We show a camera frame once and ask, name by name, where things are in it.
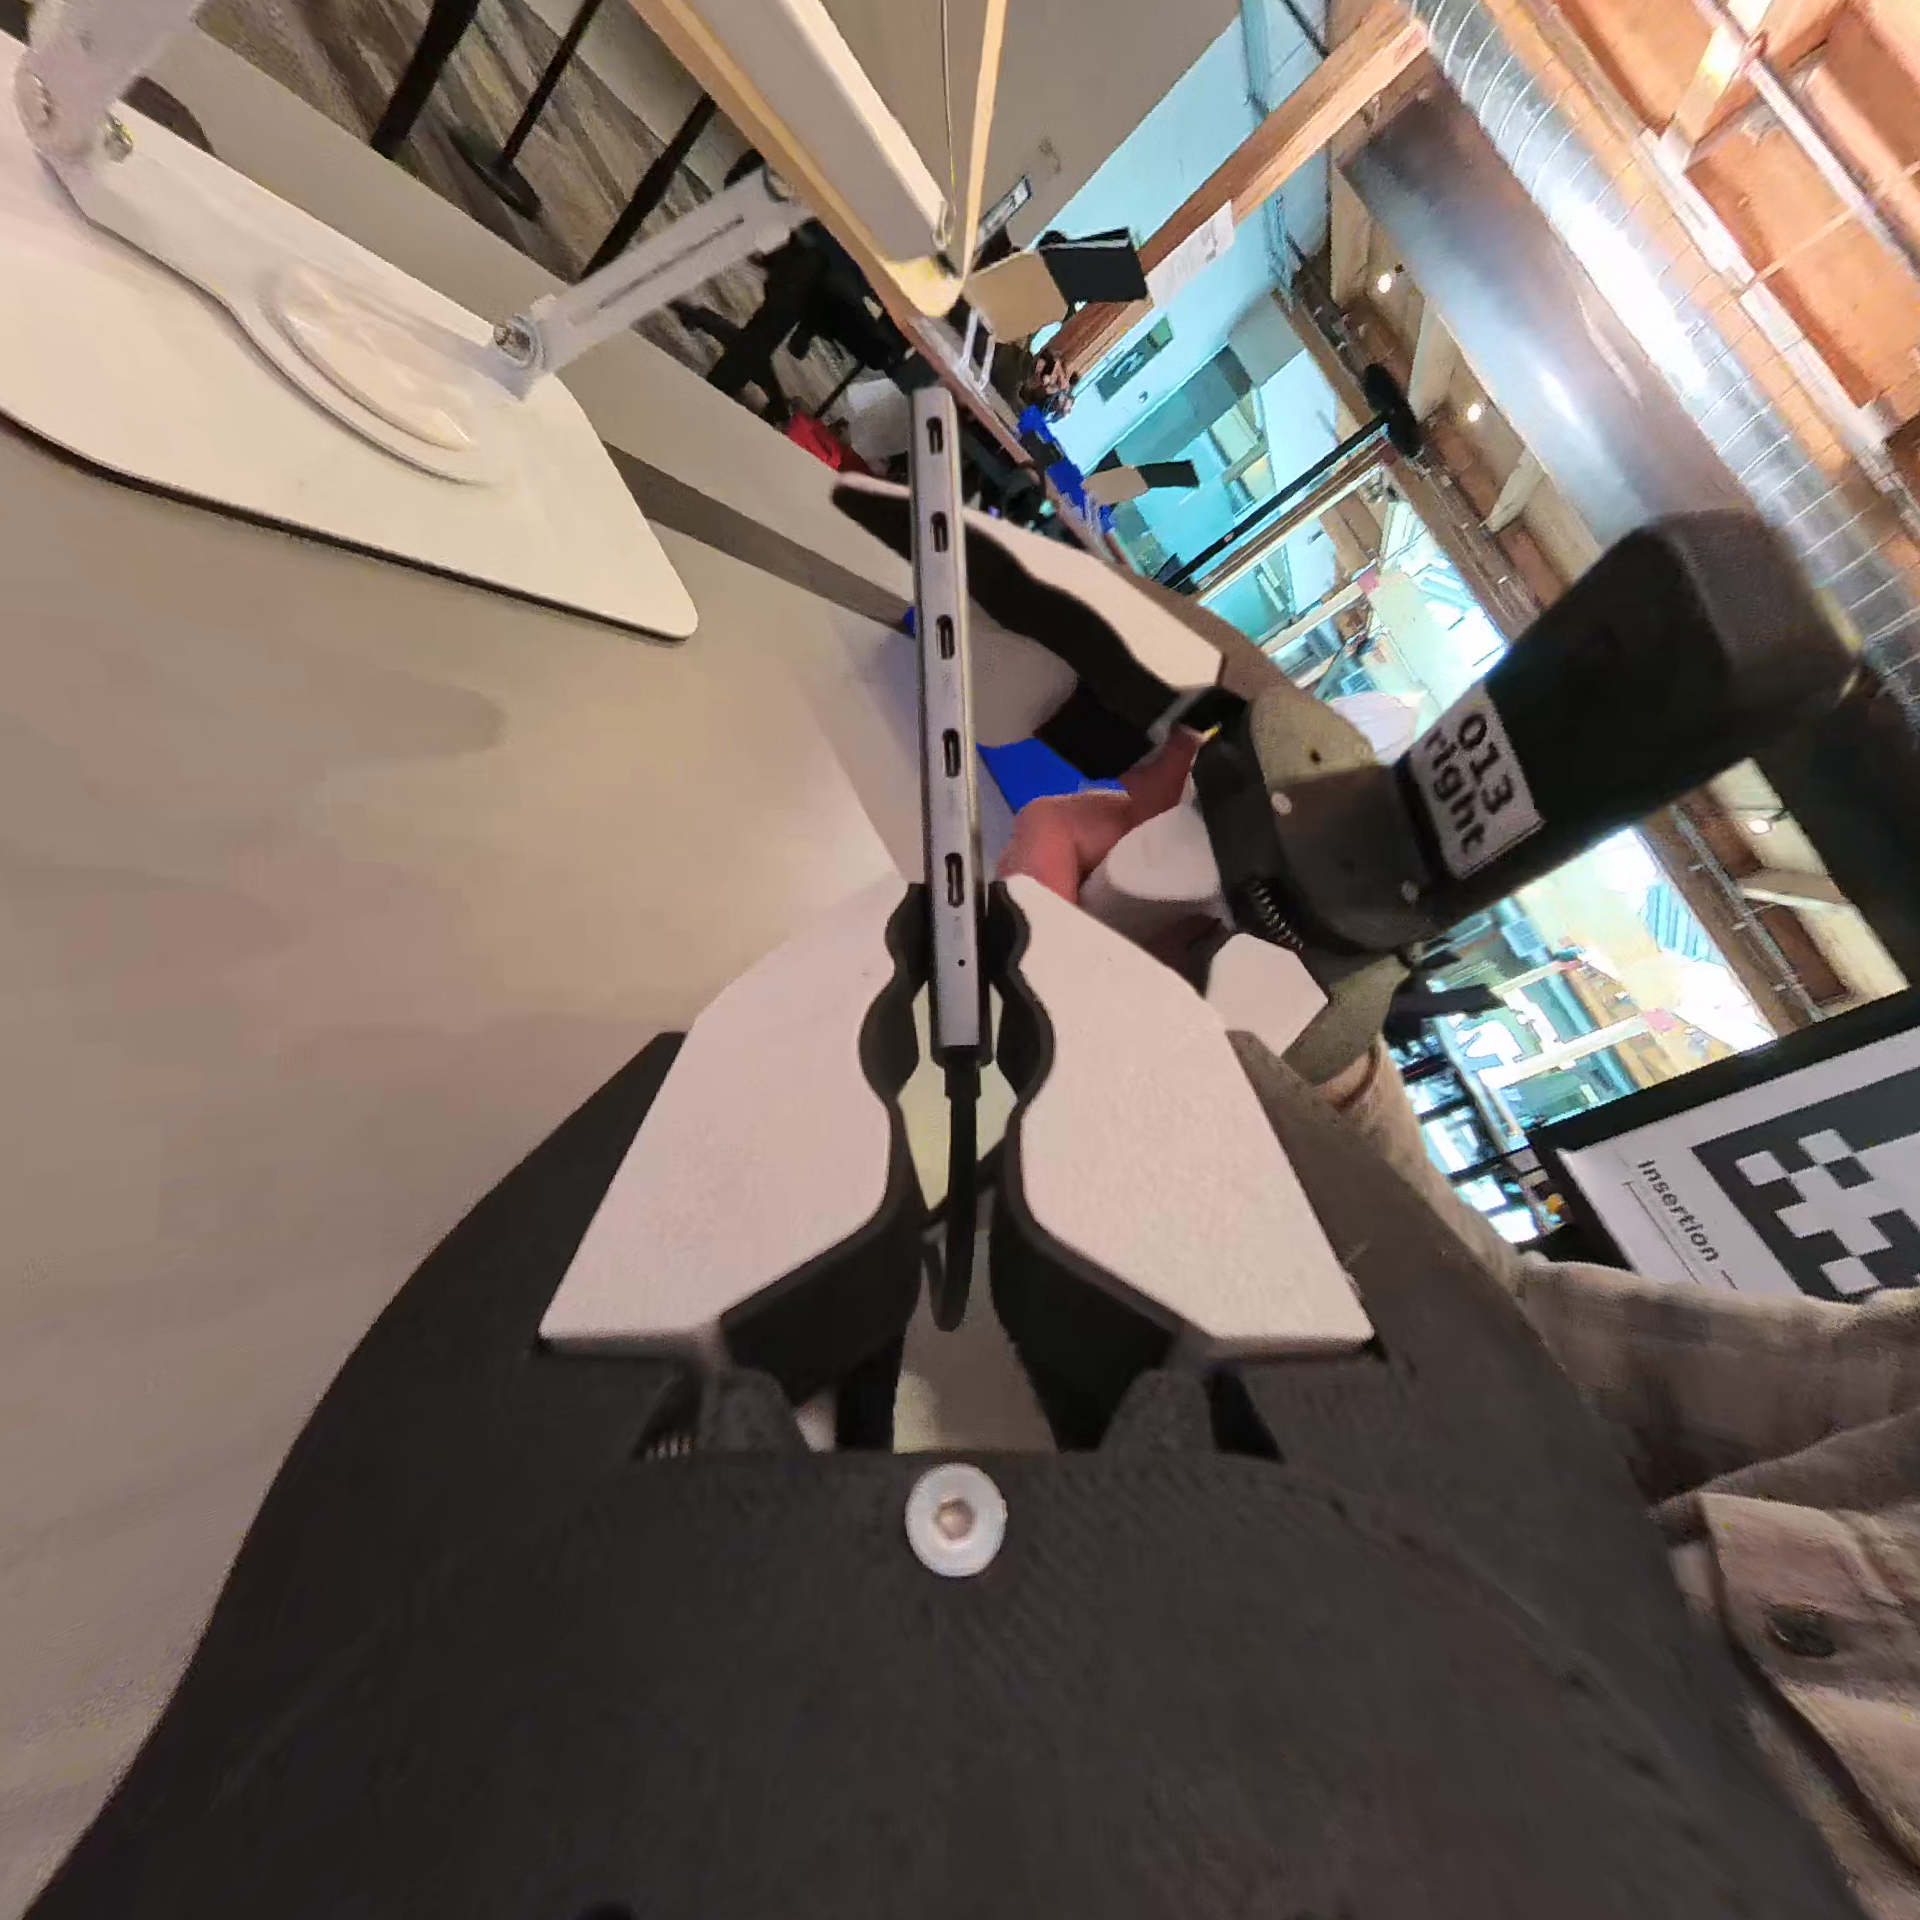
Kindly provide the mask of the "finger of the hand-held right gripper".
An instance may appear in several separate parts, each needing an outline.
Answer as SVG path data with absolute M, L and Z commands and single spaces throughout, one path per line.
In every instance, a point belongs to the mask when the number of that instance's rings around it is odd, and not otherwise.
M 971 693 L 976 741 L 1004 747 L 1066 709 L 1076 690 L 1069 665 L 1036 640 L 1005 632 L 991 615 L 971 628 Z M 1156 749 L 1173 730 L 1189 730 L 1180 709 L 1189 689 L 1154 698 L 1147 747 L 1121 775 Z M 823 731 L 901 880 L 924 879 L 920 644 L 847 609 L 833 609 L 823 642 Z M 1002 858 L 1005 823 L 981 802 L 981 845 Z
M 1149 739 L 1156 695 L 1189 689 L 1180 720 L 1194 735 L 1236 725 L 1253 709 L 1253 655 L 1226 624 L 1076 545 L 963 509 L 968 636 L 993 617 L 1066 661 L 1076 690 L 1028 736 Z

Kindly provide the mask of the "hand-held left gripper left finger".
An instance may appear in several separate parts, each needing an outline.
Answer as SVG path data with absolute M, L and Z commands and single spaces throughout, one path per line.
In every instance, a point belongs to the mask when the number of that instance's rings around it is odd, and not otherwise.
M 880 880 L 701 1010 L 544 1309 L 546 1349 L 834 1388 L 904 1339 L 927 921 L 920 882 Z

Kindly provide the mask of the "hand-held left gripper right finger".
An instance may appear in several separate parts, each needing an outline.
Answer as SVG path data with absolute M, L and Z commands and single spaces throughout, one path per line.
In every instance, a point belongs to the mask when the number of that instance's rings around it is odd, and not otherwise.
M 995 888 L 1012 1091 L 993 1306 L 1028 1375 L 1357 1353 L 1373 1325 L 1221 1015 L 1031 879 Z

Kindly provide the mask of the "grey usb hub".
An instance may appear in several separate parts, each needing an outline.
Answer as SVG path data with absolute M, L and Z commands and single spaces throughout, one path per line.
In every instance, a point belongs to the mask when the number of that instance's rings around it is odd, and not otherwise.
M 981 965 L 984 882 L 970 655 L 970 556 L 957 417 L 946 388 L 909 407 L 907 559 L 920 637 L 928 1015 L 943 1065 L 976 1065 L 991 1026 Z

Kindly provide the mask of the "person's right forearm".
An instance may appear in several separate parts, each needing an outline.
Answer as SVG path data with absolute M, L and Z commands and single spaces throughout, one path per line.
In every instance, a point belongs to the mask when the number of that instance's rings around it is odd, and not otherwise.
M 1431 1164 L 1384 1043 L 1320 1098 L 1515 1299 L 1616 1435 L 1672 1578 L 1736 1655 L 1768 1770 L 1869 1915 L 1919 1915 L 1919 1306 L 1523 1256 Z

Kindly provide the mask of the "person's right hand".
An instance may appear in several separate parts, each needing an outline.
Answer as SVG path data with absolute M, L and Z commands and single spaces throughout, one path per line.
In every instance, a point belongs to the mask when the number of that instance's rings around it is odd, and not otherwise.
M 996 882 L 1033 880 L 1080 906 L 1085 880 L 1129 833 L 1181 805 L 1203 744 L 1201 735 L 1178 728 L 1121 775 L 1116 788 L 1031 801 L 1016 817 Z

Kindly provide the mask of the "black pole with disc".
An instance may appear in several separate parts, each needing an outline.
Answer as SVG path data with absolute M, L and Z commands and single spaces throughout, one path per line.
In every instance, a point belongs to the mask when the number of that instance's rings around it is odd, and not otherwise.
M 1316 464 L 1277 485 L 1269 500 L 1236 517 L 1233 529 L 1203 547 L 1199 556 L 1167 565 L 1156 583 L 1176 592 L 1187 591 L 1215 561 L 1244 547 L 1251 536 L 1267 532 L 1297 500 L 1353 468 L 1362 452 L 1384 451 L 1411 460 L 1423 451 L 1423 423 L 1413 413 L 1403 386 L 1388 369 L 1368 367 L 1361 377 L 1361 395 L 1370 407 L 1370 417 L 1347 440 L 1339 440 Z

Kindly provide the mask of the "framed marker sign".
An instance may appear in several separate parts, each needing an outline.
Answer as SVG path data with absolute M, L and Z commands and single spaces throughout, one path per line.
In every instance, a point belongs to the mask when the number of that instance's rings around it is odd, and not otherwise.
M 1529 1145 L 1651 1281 L 1863 1306 L 1919 1282 L 1916 992 L 1874 1002 Z

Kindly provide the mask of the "white stand base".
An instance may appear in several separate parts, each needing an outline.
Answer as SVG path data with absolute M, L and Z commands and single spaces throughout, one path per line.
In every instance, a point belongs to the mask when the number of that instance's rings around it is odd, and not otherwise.
M 4 51 L 2 410 L 111 479 L 635 633 L 698 610 L 555 367 L 125 111 L 199 4 Z

